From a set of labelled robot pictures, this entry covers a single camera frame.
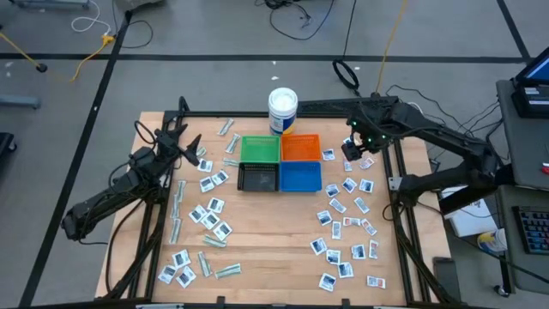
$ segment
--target black bin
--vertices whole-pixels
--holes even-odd
[[[240,163],[238,190],[255,192],[278,191],[278,163]]]

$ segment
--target blue bin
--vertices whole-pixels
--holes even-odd
[[[322,189],[320,162],[281,162],[281,191],[315,192]]]

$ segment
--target yellow cable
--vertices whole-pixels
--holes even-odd
[[[110,35],[103,35],[102,36],[103,38],[103,45],[100,47],[100,49],[98,49],[97,51],[95,51],[93,54],[87,56],[84,60],[82,60],[79,64],[78,64],[78,67],[76,68],[76,73],[74,76],[72,76],[72,78],[70,79],[70,82],[74,82],[76,80],[76,78],[78,77],[78,75],[80,74],[80,68],[84,65],[84,63],[86,61],[88,61],[89,59],[95,57],[95,55],[99,54],[101,51],[103,51],[103,49],[109,45],[110,43],[112,43],[112,41],[114,41],[114,37],[110,36]]]
[[[402,15],[404,15],[404,11],[406,10],[407,3],[408,3],[408,0],[402,0],[401,11],[398,13],[398,18],[396,19],[395,26],[391,31],[391,35],[389,36],[389,41],[387,42],[387,46],[385,47],[385,53],[383,54],[383,60],[381,61],[381,68],[379,69],[379,76],[377,77],[376,93],[378,94],[379,94],[379,90],[381,89],[381,85],[383,81],[383,69],[385,69],[385,59],[387,58],[387,53],[389,52],[389,47],[391,46],[391,42],[395,37],[396,29],[398,28],[398,25],[401,23]]]
[[[12,42],[10,39],[8,39],[7,36],[5,36],[3,33],[0,32],[0,38],[4,39],[6,42],[8,42],[13,48],[15,48],[23,57],[25,57],[28,61],[31,62],[31,64],[34,64],[35,67],[39,67],[40,64],[34,61],[31,57],[29,57],[19,46],[17,46],[14,42]]]

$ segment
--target gray floor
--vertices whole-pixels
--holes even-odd
[[[101,19],[112,23],[110,0],[96,0]],[[549,43],[544,0],[505,0],[531,55]],[[359,0],[351,30],[348,54],[380,56],[399,0]],[[299,30],[299,12],[284,9],[274,22],[295,35],[306,36],[322,20],[329,0],[303,2],[313,16],[309,28]],[[351,0],[336,0],[321,31],[308,41],[294,41],[277,34],[268,24],[268,9],[253,0],[169,0],[142,11],[135,20],[154,28],[154,39],[142,49],[122,53],[167,55],[337,55],[343,51]],[[95,15],[78,8],[19,9],[0,2],[4,32],[28,52],[91,53],[105,31],[95,25],[74,33],[70,21]],[[146,40],[142,25],[130,28],[126,45]],[[104,53],[110,53],[111,47]],[[13,52],[0,42],[0,52]],[[495,0],[410,0],[390,55],[447,57],[520,57]],[[0,108],[0,131],[16,134],[19,149],[3,171],[0,184],[0,307],[16,306],[51,218],[75,152],[106,61],[86,63],[80,78],[74,60],[44,60],[50,71],[40,74],[22,60],[0,60],[0,93],[35,95],[42,99],[38,111]],[[370,93],[377,81],[379,63],[351,63],[361,91]],[[495,81],[515,75],[522,64],[421,64],[388,63],[383,91],[392,84],[417,88],[439,100],[461,122],[496,101]],[[132,121],[141,111],[175,108],[184,95],[192,110],[266,110],[266,98],[281,86],[293,88],[301,100],[352,97],[337,80],[330,62],[321,61],[118,61],[106,91],[87,152],[70,196],[69,205],[106,186],[106,176],[126,158],[133,140]],[[391,94],[421,105],[424,112],[441,116],[437,108],[417,94],[394,89]],[[481,122],[499,119],[499,111]],[[450,119],[449,126],[456,128]],[[501,155],[507,154],[503,130],[493,137]],[[430,152],[437,156],[440,149]],[[459,162],[444,153],[442,167]],[[89,240],[107,240],[112,221],[101,222]],[[541,294],[517,291],[509,299],[492,292],[500,283],[499,264],[459,240],[449,238],[456,260],[462,298],[472,305],[511,308],[537,307],[547,302]],[[103,246],[82,246],[66,240],[59,231],[46,265],[34,304],[91,300],[103,263]]]

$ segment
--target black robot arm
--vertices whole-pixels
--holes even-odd
[[[462,164],[442,172],[389,179],[390,189],[397,191],[399,202],[415,205],[425,191],[466,185],[465,189],[441,201],[441,211],[447,214],[497,188],[497,155],[486,142],[435,123],[409,104],[379,100],[371,105],[356,106],[347,125],[351,126],[351,142],[343,144],[341,149],[349,161],[360,159],[366,151],[376,153],[395,139],[407,136],[416,136],[463,158]],[[354,143],[354,133],[359,134],[360,145]]]
[[[192,165],[198,165],[196,150],[201,135],[182,150],[178,140],[187,124],[180,125],[166,132],[155,130],[157,153],[150,147],[141,147],[130,155],[128,166],[130,170],[121,177],[114,179],[109,188],[90,197],[88,200],[73,206],[63,218],[61,228],[67,238],[84,239],[94,229],[95,225],[112,213],[120,210],[138,198],[153,198],[163,184],[160,178],[181,156]]]

